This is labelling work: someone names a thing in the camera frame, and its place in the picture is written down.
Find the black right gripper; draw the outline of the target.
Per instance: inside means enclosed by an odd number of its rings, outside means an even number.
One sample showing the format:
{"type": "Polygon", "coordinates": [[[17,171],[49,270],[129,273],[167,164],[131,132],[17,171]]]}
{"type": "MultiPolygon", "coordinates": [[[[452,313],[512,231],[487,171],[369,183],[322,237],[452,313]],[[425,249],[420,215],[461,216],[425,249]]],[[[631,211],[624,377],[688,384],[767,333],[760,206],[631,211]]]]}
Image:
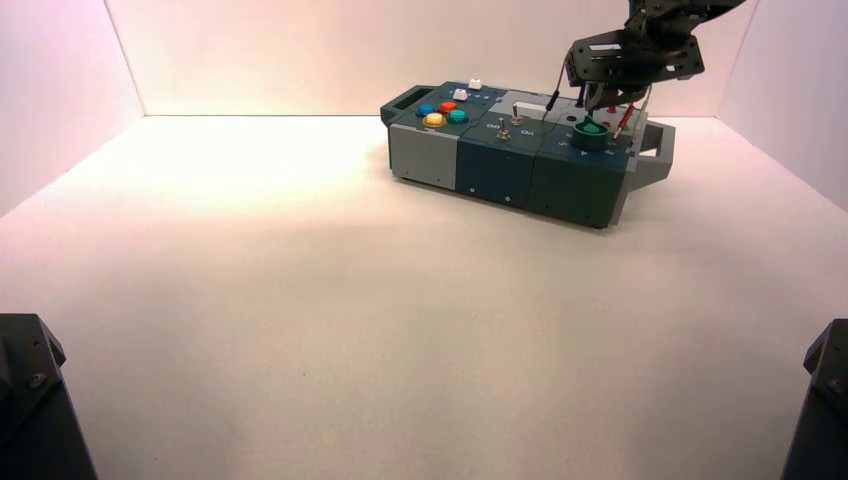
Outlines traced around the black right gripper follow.
{"type": "Polygon", "coordinates": [[[585,84],[587,111],[636,103],[648,95],[650,84],[704,71],[698,41],[691,34],[615,30],[575,41],[566,59],[569,85],[585,84]]]}

